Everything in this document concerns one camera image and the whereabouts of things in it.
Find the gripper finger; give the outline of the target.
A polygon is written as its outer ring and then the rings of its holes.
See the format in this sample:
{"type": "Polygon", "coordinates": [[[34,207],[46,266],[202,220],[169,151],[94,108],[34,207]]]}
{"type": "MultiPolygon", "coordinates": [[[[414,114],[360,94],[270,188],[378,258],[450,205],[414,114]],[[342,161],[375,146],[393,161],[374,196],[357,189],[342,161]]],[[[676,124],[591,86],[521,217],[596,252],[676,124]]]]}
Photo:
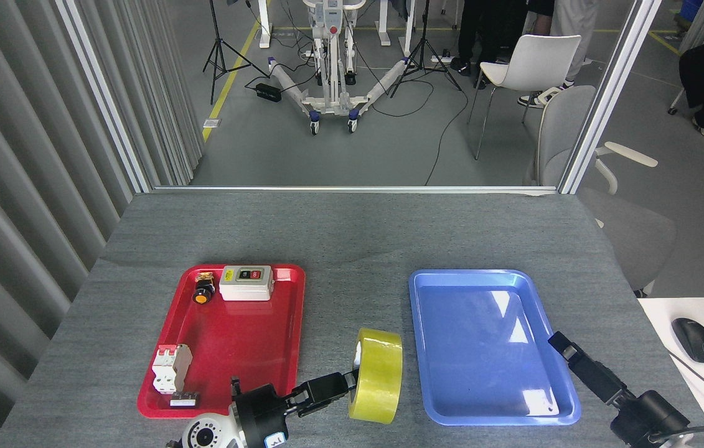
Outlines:
{"type": "Polygon", "coordinates": [[[320,399],[316,400],[314,398],[307,398],[301,401],[294,399],[294,408],[298,417],[302,418],[308,414],[314,413],[318,410],[326,408],[336,400],[336,398],[320,399]]]}
{"type": "Polygon", "coordinates": [[[339,372],[308,380],[292,389],[288,395],[290,408],[321,409],[340,399],[357,386],[359,371],[339,372]]]}
{"type": "Polygon", "coordinates": [[[631,392],[609,368],[593,360],[576,343],[568,340],[562,332],[554,332],[548,343],[566,360],[568,368],[603,403],[623,406],[631,399],[631,392]]]}

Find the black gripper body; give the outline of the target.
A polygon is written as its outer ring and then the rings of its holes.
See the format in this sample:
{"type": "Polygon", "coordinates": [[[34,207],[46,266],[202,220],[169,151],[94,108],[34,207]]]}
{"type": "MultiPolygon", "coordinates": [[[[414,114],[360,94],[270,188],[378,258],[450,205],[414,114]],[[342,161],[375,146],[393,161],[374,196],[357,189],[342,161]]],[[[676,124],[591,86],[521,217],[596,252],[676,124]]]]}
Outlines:
{"type": "Polygon", "coordinates": [[[241,392],[239,383],[230,385],[233,403],[230,406],[237,420],[238,433],[244,447],[278,447],[286,444],[288,399],[294,394],[277,395],[269,383],[241,392]]]}
{"type": "Polygon", "coordinates": [[[635,397],[625,391],[612,403],[618,415],[610,424],[611,431],[629,446],[661,446],[649,437],[685,430],[690,420],[654,390],[635,397]]]}

